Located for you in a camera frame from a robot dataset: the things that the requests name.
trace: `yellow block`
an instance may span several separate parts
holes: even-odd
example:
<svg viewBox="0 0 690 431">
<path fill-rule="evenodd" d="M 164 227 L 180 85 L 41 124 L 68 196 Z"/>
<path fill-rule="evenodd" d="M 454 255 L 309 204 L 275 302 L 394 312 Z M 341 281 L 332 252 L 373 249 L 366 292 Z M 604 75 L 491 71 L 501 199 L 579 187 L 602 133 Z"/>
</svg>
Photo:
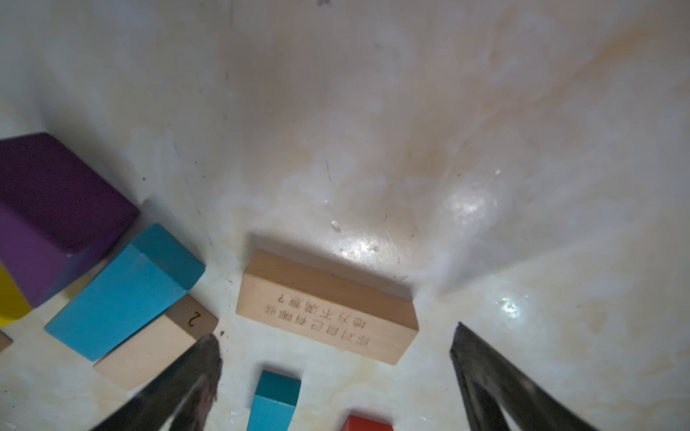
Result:
<svg viewBox="0 0 690 431">
<path fill-rule="evenodd" d="M 10 273 L 0 263 L 0 328 L 20 320 L 31 311 Z"/>
</svg>

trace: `wooden block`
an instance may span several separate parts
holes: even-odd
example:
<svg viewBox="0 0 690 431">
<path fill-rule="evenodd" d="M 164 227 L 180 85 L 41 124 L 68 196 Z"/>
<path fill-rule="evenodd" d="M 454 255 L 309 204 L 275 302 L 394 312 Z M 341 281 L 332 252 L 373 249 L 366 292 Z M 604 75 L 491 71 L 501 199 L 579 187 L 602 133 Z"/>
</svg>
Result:
<svg viewBox="0 0 690 431">
<path fill-rule="evenodd" d="M 350 416 L 342 431 L 393 431 L 393 427 L 385 423 L 369 421 L 357 416 Z"/>
<path fill-rule="evenodd" d="M 132 390 L 160 374 L 217 324 L 213 314 L 186 295 L 93 368 L 121 388 Z"/>
<path fill-rule="evenodd" d="M 247 431 L 287 431 L 302 382 L 263 371 L 254 395 Z"/>
<path fill-rule="evenodd" d="M 0 263 L 0 328 L 21 319 L 29 311 L 29 303 Z"/>
<path fill-rule="evenodd" d="M 101 261 L 138 215 L 49 134 L 0 141 L 0 261 L 33 308 Z"/>
<path fill-rule="evenodd" d="M 204 265 L 160 225 L 134 238 L 47 326 L 96 361 L 187 294 Z"/>
<path fill-rule="evenodd" d="M 12 345 L 12 339 L 0 332 L 0 353 L 2 353 L 2 351 L 6 348 L 10 347 L 10 345 Z"/>
<path fill-rule="evenodd" d="M 395 365 L 419 332 L 411 301 L 257 251 L 237 314 Z"/>
</svg>

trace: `block with chinese text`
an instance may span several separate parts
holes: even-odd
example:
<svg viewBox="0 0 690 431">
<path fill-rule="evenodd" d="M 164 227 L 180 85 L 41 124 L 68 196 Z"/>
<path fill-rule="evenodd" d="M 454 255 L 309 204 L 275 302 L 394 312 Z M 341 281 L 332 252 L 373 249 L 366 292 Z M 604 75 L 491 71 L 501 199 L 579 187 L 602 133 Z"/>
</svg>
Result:
<svg viewBox="0 0 690 431">
<path fill-rule="evenodd" d="M 302 382 L 263 371 L 252 403 L 247 431 L 287 431 Z"/>
<path fill-rule="evenodd" d="M 213 314 L 186 295 L 93 368 L 121 388 L 132 390 L 160 374 L 217 324 Z"/>
<path fill-rule="evenodd" d="M 419 332 L 411 301 L 257 251 L 237 314 L 395 365 Z"/>
</svg>

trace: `stain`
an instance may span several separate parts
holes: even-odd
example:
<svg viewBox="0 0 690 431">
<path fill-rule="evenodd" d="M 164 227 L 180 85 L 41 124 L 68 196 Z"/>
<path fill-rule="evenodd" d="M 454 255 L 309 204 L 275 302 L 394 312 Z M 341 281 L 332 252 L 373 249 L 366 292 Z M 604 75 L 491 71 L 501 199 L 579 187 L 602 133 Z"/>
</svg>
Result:
<svg viewBox="0 0 690 431">
<path fill-rule="evenodd" d="M 652 359 L 640 371 L 640 377 L 655 377 L 659 374 L 671 371 L 675 364 L 671 360 L 671 355 L 668 352 L 663 352 Z"/>
<path fill-rule="evenodd" d="M 587 330 L 594 335 L 599 335 L 607 320 L 609 320 L 609 313 L 607 311 L 598 310 L 592 312 L 586 320 Z"/>
</svg>

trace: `natural wood block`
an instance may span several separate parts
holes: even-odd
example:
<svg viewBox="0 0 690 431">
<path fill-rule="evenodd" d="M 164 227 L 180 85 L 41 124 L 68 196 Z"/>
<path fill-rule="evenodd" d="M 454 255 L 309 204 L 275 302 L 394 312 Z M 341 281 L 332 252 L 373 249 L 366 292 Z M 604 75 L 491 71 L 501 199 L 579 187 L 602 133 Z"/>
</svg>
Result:
<svg viewBox="0 0 690 431">
<path fill-rule="evenodd" d="M 237 314 L 395 365 L 419 332 L 411 301 L 257 251 Z"/>
<path fill-rule="evenodd" d="M 357 416 L 350 416 L 343 425 L 342 431 L 393 431 L 393 427 L 385 423 L 374 422 Z"/>
<path fill-rule="evenodd" d="M 213 314 L 187 295 L 93 368 L 123 389 L 132 390 L 160 374 L 217 324 Z"/>
<path fill-rule="evenodd" d="M 2 351 L 6 348 L 10 347 L 10 345 L 12 345 L 12 339 L 0 332 L 0 353 L 2 353 Z"/>
</svg>

